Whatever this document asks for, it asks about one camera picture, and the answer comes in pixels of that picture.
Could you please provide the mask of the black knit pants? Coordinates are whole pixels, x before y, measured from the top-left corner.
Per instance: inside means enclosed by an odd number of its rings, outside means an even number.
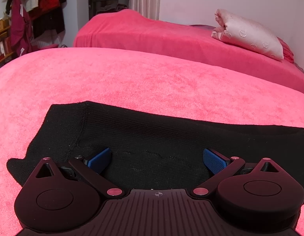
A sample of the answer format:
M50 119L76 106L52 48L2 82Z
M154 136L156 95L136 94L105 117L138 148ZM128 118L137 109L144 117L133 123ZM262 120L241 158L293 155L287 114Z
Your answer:
M7 169L24 184L38 162L67 162L108 147L105 177L125 189L192 188L208 179L203 150L246 162L273 159L304 188L304 128L232 125L160 116L94 103L51 105L23 159Z

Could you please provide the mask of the pink blanket on near bed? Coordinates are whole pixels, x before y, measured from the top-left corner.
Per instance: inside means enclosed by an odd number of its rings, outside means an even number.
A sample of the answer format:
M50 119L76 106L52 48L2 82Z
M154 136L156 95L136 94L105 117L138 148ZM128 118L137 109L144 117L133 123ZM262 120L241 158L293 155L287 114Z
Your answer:
M7 171L23 158L53 104L93 101L227 124L304 128L304 94L222 67L144 52L62 48L0 68L0 235L21 229L19 184Z

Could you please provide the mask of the red folded cloth behind pillow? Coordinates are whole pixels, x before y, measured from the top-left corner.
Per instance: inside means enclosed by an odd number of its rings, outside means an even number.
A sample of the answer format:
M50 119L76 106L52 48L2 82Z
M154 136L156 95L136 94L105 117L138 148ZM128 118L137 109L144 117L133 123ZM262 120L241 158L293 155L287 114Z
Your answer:
M294 54L288 44L285 43L281 38L278 38L278 40L280 41L283 48L284 59L290 63L294 63Z

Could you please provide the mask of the pale pink satin pillow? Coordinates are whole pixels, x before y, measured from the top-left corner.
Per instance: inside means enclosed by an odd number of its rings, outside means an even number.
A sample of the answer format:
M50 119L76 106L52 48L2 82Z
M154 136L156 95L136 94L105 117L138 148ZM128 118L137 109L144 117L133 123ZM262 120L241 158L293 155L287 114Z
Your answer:
M284 59L283 47L279 39L264 25L225 9L216 11L215 20L219 26L213 29L212 38L265 55L277 61Z

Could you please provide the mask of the wooden shelf with items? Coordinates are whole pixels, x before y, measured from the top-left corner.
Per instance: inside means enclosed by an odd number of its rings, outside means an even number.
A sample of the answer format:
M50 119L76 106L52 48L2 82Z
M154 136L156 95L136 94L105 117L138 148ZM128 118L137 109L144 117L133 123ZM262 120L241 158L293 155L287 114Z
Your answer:
M0 65L10 61L14 56L11 47L11 18L0 19Z

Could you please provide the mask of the hanging clothes on rack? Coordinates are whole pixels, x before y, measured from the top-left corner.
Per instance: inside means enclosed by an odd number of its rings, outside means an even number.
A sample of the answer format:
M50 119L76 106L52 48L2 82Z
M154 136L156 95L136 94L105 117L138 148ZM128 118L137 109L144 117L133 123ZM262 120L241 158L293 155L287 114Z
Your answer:
M67 0L7 0L6 14L11 15L11 48L22 56L38 51L34 39L47 30L65 31L62 4Z

